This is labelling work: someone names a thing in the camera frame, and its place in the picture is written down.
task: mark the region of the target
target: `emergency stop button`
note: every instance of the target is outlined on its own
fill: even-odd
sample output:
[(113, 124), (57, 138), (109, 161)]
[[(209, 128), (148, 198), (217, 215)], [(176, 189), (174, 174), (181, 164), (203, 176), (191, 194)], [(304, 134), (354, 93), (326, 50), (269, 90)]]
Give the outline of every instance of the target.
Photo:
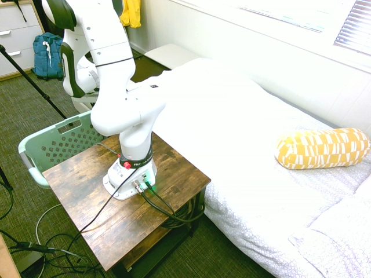
[(125, 163), (123, 164), (123, 166), (124, 166), (125, 168), (127, 168), (127, 169), (130, 169), (132, 165), (131, 165), (129, 162), (125, 162)]

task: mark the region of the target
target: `yellow pillow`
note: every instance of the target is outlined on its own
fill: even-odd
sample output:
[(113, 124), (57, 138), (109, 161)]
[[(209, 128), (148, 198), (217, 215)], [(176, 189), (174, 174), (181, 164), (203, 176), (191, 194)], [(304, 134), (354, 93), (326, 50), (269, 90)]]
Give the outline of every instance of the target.
[(281, 136), (275, 147), (275, 157), (285, 168), (330, 168), (361, 162), (370, 141), (359, 129), (307, 130)]

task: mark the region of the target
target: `blue backpack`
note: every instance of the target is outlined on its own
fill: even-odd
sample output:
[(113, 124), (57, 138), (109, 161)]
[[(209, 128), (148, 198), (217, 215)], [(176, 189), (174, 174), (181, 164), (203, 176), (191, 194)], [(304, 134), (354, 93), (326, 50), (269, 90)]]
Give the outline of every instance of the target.
[(33, 43), (35, 67), (32, 71), (41, 79), (63, 79), (60, 46), (63, 38), (52, 33), (36, 36)]

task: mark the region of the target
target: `tripod leg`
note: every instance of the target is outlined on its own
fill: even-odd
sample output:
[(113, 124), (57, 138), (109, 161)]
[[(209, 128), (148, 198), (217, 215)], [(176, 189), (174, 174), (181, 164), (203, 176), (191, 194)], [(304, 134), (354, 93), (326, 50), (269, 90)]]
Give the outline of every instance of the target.
[(10, 183), (9, 183), (8, 179), (6, 178), (5, 173), (4, 173), (3, 170), (1, 169), (1, 166), (0, 166), (0, 176), (1, 176), (1, 178), (2, 178), (2, 180), (3, 180), (3, 182), (4, 182), (4, 184), (5, 184), (6, 186), (8, 186), (8, 187), (11, 188)]
[(2, 45), (0, 45), (0, 52), (5, 56), (5, 58), (7, 58), (7, 60), (12, 64), (14, 65), (14, 67), (27, 79), (27, 81), (30, 82), (31, 85), (33, 85), (33, 87), (40, 93), (40, 95), (55, 109), (55, 111), (58, 112), (59, 115), (61, 115), (61, 117), (63, 119), (66, 119), (66, 116), (64, 116), (64, 114), (58, 109), (58, 107), (55, 106), (54, 103), (52, 103), (52, 101), (50, 100), (50, 97), (45, 94), (39, 86), (36, 85), (36, 83), (23, 71), (23, 69), (21, 69), (21, 67), (7, 54), (7, 52), (5, 52), (5, 47), (3, 47)]

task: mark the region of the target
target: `green laundry basket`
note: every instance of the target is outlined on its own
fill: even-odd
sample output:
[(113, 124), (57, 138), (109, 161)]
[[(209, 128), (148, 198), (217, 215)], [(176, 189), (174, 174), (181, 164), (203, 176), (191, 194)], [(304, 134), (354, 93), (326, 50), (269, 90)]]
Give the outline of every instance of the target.
[(42, 175), (43, 171), (106, 139), (94, 129), (90, 121), (90, 113), (91, 111), (88, 111), (68, 118), (21, 141), (18, 152), (40, 187), (50, 189), (50, 185)]

